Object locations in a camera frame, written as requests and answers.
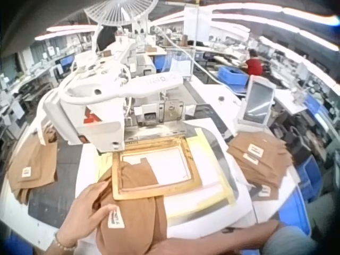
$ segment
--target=fabric tag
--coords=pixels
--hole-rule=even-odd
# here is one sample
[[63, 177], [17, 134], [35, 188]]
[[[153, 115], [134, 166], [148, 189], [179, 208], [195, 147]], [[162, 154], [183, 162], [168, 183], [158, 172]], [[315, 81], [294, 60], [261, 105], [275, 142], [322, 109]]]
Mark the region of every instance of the fabric tag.
[[270, 196], [270, 187], [266, 185], [262, 185], [262, 190], [259, 192], [259, 197], [269, 197]]
[[25, 168], [22, 170], [21, 177], [22, 177], [22, 178], [31, 177], [31, 171], [32, 171], [32, 168], [31, 168], [30, 166], [29, 166], [29, 167], [25, 167]]
[[254, 154], [255, 156], [262, 158], [263, 154], [264, 154], [264, 150], [261, 149], [260, 147], [250, 144], [248, 147], [248, 151], [252, 154]]
[[119, 207], [110, 212], [107, 222], [108, 228], [125, 228]]
[[243, 154], [243, 158], [247, 159], [248, 161], [252, 162], [255, 165], [259, 164], [259, 161], [251, 156], [249, 156], [247, 153]]

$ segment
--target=stack of brown fabric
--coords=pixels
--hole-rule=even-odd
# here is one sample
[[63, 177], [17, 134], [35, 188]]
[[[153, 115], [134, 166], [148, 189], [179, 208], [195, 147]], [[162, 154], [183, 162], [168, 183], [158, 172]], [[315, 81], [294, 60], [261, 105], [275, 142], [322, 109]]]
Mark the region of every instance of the stack of brown fabric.
[[234, 156], [248, 182], [276, 190], [293, 164], [285, 142], [264, 132], [240, 132], [230, 142], [228, 153]]
[[45, 146], [40, 144], [37, 134], [30, 134], [8, 167], [8, 182], [20, 203], [28, 203], [30, 189], [55, 182], [56, 134], [48, 130], [44, 138], [47, 142]]
[[[123, 188], [158, 184], [146, 159], [136, 165], [121, 162], [121, 168]], [[99, 181], [110, 180], [111, 172], [109, 169]], [[109, 184], [93, 204], [93, 208], [97, 210], [107, 204], [119, 206], [120, 213], [107, 216], [97, 229], [97, 247], [103, 255], [144, 255], [154, 244], [167, 238], [163, 197], [115, 201], [112, 185]], [[109, 226], [115, 217], [123, 227]]]

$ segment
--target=yellow frame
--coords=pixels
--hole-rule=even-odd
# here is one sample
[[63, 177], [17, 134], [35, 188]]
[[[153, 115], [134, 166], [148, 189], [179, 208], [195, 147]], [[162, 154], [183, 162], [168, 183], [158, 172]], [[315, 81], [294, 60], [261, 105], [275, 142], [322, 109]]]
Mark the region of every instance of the yellow frame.
[[[124, 156], [157, 152], [172, 148], [179, 148], [182, 150], [188, 166], [188, 170], [190, 172], [190, 179], [166, 185], [155, 184], [128, 189], [122, 188], [120, 162], [123, 161]], [[196, 164], [191, 155], [191, 151], [185, 136], [181, 135], [175, 137], [156, 138], [145, 141], [128, 142], [125, 145], [125, 151], [113, 153], [112, 191], [113, 198], [115, 200], [168, 196], [188, 192], [199, 188], [200, 186], [202, 186], [202, 181], [196, 168]]]

